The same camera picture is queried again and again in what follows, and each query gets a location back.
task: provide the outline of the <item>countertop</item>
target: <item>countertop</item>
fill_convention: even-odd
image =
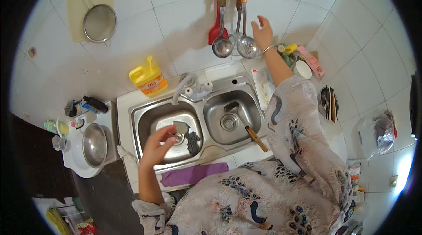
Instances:
[[[207,69],[202,69],[202,70],[196,71],[195,73],[198,75],[200,83],[204,84],[205,82],[208,82],[208,81],[219,80],[222,78],[234,76],[236,74],[240,74],[244,72],[250,74],[252,69],[259,69],[262,67],[266,67],[266,64],[261,58],[250,59],[250,60],[241,59],[241,60],[233,61],[231,63],[218,65],[218,66],[210,67]],[[179,79],[180,77],[168,79],[167,90],[164,93],[158,95],[157,97],[149,98],[149,97],[146,97],[141,91],[136,90],[117,98],[117,113],[118,113],[118,122],[119,122],[120,144],[124,149],[126,149],[132,154],[135,154],[135,147],[132,142],[132,133],[130,129],[129,108],[141,103],[153,101],[165,95],[168,95],[168,96],[172,95],[175,88],[179,84]],[[311,82],[314,84],[317,91],[319,91],[324,86],[321,80],[316,78],[315,76],[312,77]],[[330,122],[324,121],[323,118],[324,117],[322,117],[321,122],[324,129],[326,127],[330,127]],[[332,143],[333,139],[330,139],[331,138],[330,134],[327,134],[327,136],[328,136],[329,143]],[[266,146],[268,146],[268,141],[266,137],[264,137],[262,141]],[[265,160],[265,159],[270,159],[272,157],[273,157],[272,151],[268,151],[264,153],[256,143],[251,143],[251,144],[248,144],[247,148],[241,149],[238,152],[235,152],[233,154],[227,155],[225,157],[222,157],[222,158],[219,158],[219,159],[216,159],[214,161],[204,163],[204,164],[226,162],[229,166],[229,169],[234,169],[246,162]],[[133,193],[138,193],[138,167],[128,157],[124,157],[123,161],[124,161],[124,166],[126,168],[127,178],[129,180],[129,184],[132,188],[132,191]],[[164,188],[160,182],[161,174],[157,174],[157,179],[159,180],[158,182],[160,184],[162,191],[181,189],[181,188],[185,188],[189,186],[189,185],[185,185],[185,186],[174,186],[174,187]]]

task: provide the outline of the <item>sink basin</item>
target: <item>sink basin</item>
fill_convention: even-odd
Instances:
[[[228,113],[224,106],[237,101],[238,113]],[[257,132],[261,116],[254,99],[245,91],[234,90],[209,98],[204,104],[204,118],[211,137],[217,143],[229,145],[249,138],[239,115]]]
[[[157,174],[198,165],[227,156],[253,143],[237,114],[227,113],[224,106],[237,101],[239,113],[258,137],[265,137],[264,113],[248,74],[213,81],[213,90],[203,100],[192,101],[187,95],[171,104],[171,95],[133,106],[129,109],[135,155],[140,159],[151,134],[168,125],[177,125],[180,140],[154,166]]]
[[[141,150],[144,151],[146,140],[151,134],[173,124],[177,125],[178,132],[181,132],[181,138],[168,150],[161,164],[175,163],[191,158],[202,148],[202,130],[195,109],[186,102],[180,102],[176,106],[171,103],[159,105],[149,109],[140,117],[138,133]],[[188,148],[188,142],[193,140],[185,137],[187,132],[189,135],[195,133],[200,139],[193,148]]]

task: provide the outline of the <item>stainless steel bowl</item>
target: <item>stainless steel bowl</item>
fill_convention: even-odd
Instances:
[[[93,168],[99,168],[107,156],[107,139],[103,128],[97,123],[88,125],[82,138],[85,160]]]

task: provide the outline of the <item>plastic bag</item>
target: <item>plastic bag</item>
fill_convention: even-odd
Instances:
[[[358,124],[359,145],[367,160],[387,153],[396,137],[393,114],[388,110],[374,110]]]

